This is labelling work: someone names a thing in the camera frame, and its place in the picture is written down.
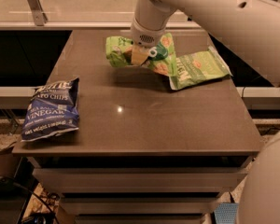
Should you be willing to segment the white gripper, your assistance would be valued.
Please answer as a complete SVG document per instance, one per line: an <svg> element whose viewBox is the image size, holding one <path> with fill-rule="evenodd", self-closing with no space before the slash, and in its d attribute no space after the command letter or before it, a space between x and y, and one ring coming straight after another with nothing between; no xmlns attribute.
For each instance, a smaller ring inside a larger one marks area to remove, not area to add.
<svg viewBox="0 0 280 224"><path fill-rule="evenodd" d="M159 43L165 28L166 19L164 17L133 18L131 32L132 40L136 44L132 47L131 63L133 65L142 65L147 60L149 56L148 48Z"/></svg>

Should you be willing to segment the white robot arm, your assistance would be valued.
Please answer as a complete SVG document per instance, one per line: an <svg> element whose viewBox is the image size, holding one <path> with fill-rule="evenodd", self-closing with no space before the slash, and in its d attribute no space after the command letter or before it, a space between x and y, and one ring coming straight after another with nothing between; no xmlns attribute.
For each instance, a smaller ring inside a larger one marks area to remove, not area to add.
<svg viewBox="0 0 280 224"><path fill-rule="evenodd" d="M132 23L137 45L160 41L180 10L280 89L280 3L273 0L138 0ZM280 224L280 131L247 175L235 224Z"/></svg>

